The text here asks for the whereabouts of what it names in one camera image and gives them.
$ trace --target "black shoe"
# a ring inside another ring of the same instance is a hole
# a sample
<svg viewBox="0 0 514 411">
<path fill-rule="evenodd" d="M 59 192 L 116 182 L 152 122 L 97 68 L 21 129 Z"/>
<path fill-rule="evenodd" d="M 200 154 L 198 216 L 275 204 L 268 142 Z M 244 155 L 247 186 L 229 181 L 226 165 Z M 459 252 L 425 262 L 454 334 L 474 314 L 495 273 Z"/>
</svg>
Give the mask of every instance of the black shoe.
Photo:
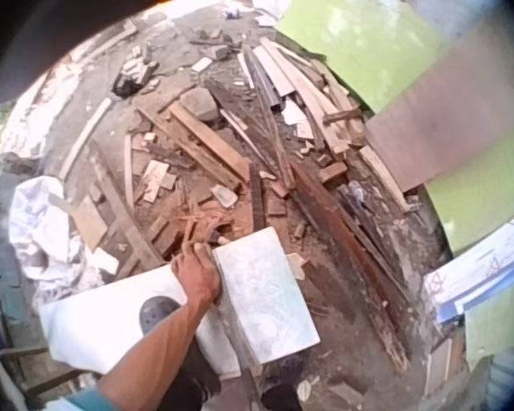
<svg viewBox="0 0 514 411">
<path fill-rule="evenodd" d="M 149 333 L 157 323 L 167 318 L 179 307 L 177 301 L 165 296 L 157 296 L 145 301 L 139 312 L 139 323 L 143 334 Z M 201 404 L 219 392 L 221 392 L 219 377 L 201 353 L 194 338 L 188 347 L 187 356 L 179 373 L 164 395 L 158 409 L 199 410 Z"/>
</svg>

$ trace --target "rotten wood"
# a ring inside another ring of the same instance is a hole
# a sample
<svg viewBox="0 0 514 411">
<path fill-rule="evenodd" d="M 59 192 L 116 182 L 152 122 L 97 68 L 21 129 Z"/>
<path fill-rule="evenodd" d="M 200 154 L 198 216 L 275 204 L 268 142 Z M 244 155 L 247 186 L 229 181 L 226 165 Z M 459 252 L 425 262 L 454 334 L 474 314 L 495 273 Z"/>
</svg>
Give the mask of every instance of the rotten wood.
<svg viewBox="0 0 514 411">
<path fill-rule="evenodd" d="M 251 192 L 252 231 L 255 232 L 266 227 L 261 179 L 259 169 L 255 165 L 251 165 L 249 168 L 249 189 Z"/>
<path fill-rule="evenodd" d="M 197 146 L 192 142 L 188 136 L 188 131 L 175 122 L 168 122 L 162 116 L 154 115 L 151 112 L 145 111 L 143 108 L 138 108 L 147 118 L 153 122 L 156 127 L 160 128 L 171 139 L 173 139 L 190 157 L 192 157 L 204 170 L 214 176 L 219 182 L 224 184 L 232 191 L 237 191 L 241 186 L 240 180 L 232 174 L 229 170 L 221 165 L 211 154 L 206 152 L 203 148 Z"/>
<path fill-rule="evenodd" d="M 399 313 L 396 315 L 393 311 L 399 308 L 388 299 L 380 281 L 382 273 L 379 267 L 362 250 L 354 234 L 345 225 L 343 210 L 337 201 L 307 173 L 302 164 L 292 159 L 291 166 L 296 176 L 296 189 L 304 195 L 310 214 L 320 225 L 319 235 L 331 245 L 341 270 L 353 273 L 358 291 L 366 303 L 368 317 L 392 363 L 399 372 L 407 371 L 409 361 L 392 323 L 396 320 L 399 326 Z M 383 307 L 383 301 L 389 301 L 390 317 Z"/>
<path fill-rule="evenodd" d="M 242 157 L 226 141 L 221 139 L 206 124 L 198 120 L 182 106 L 175 102 L 170 107 L 170 113 L 198 140 L 217 155 L 231 170 L 245 182 L 249 182 L 249 161 Z"/>
</svg>

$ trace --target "plywood sheet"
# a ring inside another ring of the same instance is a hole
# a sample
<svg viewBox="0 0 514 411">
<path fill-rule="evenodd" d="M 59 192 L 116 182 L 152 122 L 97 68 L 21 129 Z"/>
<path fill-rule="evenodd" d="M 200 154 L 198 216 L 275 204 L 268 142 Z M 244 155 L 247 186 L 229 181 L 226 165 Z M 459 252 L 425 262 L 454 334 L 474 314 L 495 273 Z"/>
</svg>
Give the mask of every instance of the plywood sheet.
<svg viewBox="0 0 514 411">
<path fill-rule="evenodd" d="M 514 126 L 514 40 L 484 21 L 368 122 L 402 191 L 454 170 Z"/>
</svg>

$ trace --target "wooden stick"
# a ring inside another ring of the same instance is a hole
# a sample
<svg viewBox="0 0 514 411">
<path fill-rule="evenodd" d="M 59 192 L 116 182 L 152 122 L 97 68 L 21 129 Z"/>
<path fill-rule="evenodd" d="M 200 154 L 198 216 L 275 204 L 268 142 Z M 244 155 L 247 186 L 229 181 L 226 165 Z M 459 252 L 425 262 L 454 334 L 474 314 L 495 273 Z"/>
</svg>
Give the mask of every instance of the wooden stick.
<svg viewBox="0 0 514 411">
<path fill-rule="evenodd" d="M 61 167 L 61 171 L 59 171 L 59 179 L 66 181 L 69 176 L 70 170 L 72 169 L 73 164 L 76 159 L 80 155 L 81 149 L 86 144 L 87 139 L 89 139 L 90 135 L 92 135 L 93 130 L 97 127 L 101 118 L 105 115 L 107 110 L 111 107 L 112 100 L 110 98 L 105 98 L 99 107 L 93 113 L 93 116 L 88 120 L 86 126 L 76 139 L 75 143 L 70 147 L 69 154 L 67 158 L 65 158 L 63 162 L 63 167 Z"/>
</svg>

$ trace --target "forearm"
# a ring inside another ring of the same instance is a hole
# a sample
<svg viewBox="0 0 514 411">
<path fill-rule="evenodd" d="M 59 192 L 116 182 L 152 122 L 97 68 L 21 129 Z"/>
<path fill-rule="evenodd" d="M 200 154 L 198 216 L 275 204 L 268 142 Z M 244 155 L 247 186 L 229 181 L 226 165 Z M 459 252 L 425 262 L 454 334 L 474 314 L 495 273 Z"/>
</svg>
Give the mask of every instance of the forearm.
<svg viewBox="0 0 514 411">
<path fill-rule="evenodd" d="M 155 410 L 177 375 L 210 303 L 188 303 L 132 347 L 99 381 L 120 410 Z"/>
</svg>

